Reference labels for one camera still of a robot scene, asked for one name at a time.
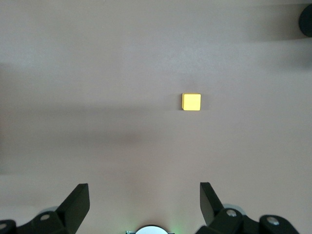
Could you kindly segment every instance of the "table surface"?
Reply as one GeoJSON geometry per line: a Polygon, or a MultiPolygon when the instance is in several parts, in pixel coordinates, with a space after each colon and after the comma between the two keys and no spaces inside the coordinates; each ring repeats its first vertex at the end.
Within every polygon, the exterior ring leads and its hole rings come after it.
{"type": "Polygon", "coordinates": [[[192,234],[210,182],[250,218],[310,233],[310,2],[2,0],[0,219],[89,183],[78,234],[192,234]]]}

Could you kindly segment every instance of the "bolt head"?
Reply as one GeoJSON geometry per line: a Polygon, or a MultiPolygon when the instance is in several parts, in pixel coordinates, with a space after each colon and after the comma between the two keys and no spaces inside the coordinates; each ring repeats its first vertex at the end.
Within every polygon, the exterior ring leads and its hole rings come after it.
{"type": "Polygon", "coordinates": [[[6,228],[6,223],[2,223],[2,224],[0,224],[0,230],[2,230],[2,229],[5,229],[6,228]]]}
{"type": "Polygon", "coordinates": [[[272,225],[275,225],[275,226],[279,225],[278,220],[277,220],[276,218],[272,217],[272,216],[267,217],[267,221],[268,221],[269,223],[271,223],[272,225]]]}
{"type": "Polygon", "coordinates": [[[237,216],[237,214],[236,214],[236,212],[234,210],[227,210],[226,213],[230,217],[236,217],[237,216]]]}

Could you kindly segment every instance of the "yellow block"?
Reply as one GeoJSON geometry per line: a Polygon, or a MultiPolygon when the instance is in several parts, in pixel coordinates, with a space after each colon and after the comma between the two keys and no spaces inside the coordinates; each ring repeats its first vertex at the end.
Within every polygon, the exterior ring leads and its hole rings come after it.
{"type": "Polygon", "coordinates": [[[200,94],[182,94],[182,109],[185,111],[199,111],[200,98],[200,94]]]}

